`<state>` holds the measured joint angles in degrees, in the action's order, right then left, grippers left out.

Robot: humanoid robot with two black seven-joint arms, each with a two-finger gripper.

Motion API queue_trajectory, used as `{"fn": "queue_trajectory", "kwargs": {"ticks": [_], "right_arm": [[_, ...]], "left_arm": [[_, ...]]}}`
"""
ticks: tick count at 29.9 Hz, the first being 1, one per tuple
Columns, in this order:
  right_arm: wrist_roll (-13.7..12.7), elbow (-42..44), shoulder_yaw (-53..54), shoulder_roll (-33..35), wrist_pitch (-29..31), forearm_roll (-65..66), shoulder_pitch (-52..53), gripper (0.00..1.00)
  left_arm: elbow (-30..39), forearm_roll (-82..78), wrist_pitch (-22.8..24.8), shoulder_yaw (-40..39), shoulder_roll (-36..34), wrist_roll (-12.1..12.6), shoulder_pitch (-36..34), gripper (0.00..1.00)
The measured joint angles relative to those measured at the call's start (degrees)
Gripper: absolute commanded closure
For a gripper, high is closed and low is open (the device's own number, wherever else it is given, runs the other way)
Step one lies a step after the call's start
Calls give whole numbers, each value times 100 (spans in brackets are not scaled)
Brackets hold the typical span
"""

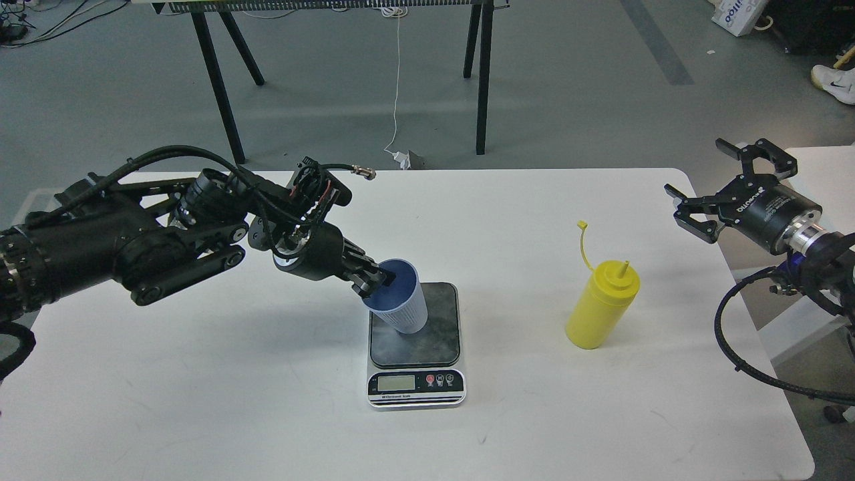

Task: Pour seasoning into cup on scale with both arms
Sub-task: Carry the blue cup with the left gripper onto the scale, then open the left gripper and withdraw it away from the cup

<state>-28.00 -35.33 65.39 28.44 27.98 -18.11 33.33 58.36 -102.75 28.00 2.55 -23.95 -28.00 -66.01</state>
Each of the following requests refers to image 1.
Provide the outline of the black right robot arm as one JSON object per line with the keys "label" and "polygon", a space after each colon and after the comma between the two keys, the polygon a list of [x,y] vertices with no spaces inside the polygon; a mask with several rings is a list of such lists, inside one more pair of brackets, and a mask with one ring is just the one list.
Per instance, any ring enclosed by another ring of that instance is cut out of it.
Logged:
{"label": "black right robot arm", "polygon": [[715,340],[736,371],[810,399],[852,407],[853,395],[808,389],[767,375],[742,359],[723,334],[723,313],[730,299],[754,281],[772,280],[772,293],[809,298],[825,313],[853,321],[853,234],[822,228],[822,207],[783,180],[796,176],[797,159],[767,139],[743,147],[717,139],[715,146],[740,163],[741,172],[717,194],[692,198],[671,184],[676,224],[706,243],[716,243],[727,227],[770,255],[785,255],[780,265],[769,266],[738,281],[719,302],[713,320]]}

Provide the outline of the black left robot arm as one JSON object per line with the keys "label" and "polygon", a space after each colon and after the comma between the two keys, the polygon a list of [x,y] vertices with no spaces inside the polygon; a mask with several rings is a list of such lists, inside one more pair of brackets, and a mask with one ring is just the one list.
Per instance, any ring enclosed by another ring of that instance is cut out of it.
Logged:
{"label": "black left robot arm", "polygon": [[55,210],[2,231],[2,335],[18,341],[2,357],[2,377],[35,347],[18,323],[24,314],[107,280],[150,305],[235,268],[243,240],[284,272],[350,281],[364,299],[391,285],[396,274],[326,220],[352,198],[334,170],[375,178],[371,168],[306,158],[281,186],[210,150],[173,145],[56,194]]}

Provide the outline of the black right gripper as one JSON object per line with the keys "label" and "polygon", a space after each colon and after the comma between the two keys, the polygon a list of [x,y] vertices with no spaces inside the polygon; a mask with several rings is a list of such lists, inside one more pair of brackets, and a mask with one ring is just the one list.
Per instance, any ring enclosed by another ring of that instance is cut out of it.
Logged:
{"label": "black right gripper", "polygon": [[[821,213],[820,204],[780,184],[796,176],[798,161],[772,141],[759,139],[754,144],[738,147],[716,139],[715,147],[741,165],[741,174],[727,183],[721,194],[689,198],[671,184],[665,192],[674,200],[676,224],[706,243],[717,243],[723,223],[699,221],[693,215],[720,216],[721,221],[763,247],[771,255],[787,250],[785,232],[797,217],[810,212]],[[754,162],[763,159],[774,167],[773,174],[758,174]]]}

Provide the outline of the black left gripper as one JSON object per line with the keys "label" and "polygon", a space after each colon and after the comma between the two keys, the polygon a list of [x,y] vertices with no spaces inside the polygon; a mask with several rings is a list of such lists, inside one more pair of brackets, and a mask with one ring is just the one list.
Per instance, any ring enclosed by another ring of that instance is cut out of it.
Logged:
{"label": "black left gripper", "polygon": [[354,293],[363,299],[379,286],[391,286],[397,275],[379,266],[363,249],[352,244],[340,229],[323,223],[313,229],[296,258],[274,257],[278,270],[311,281],[339,277],[351,283]]}

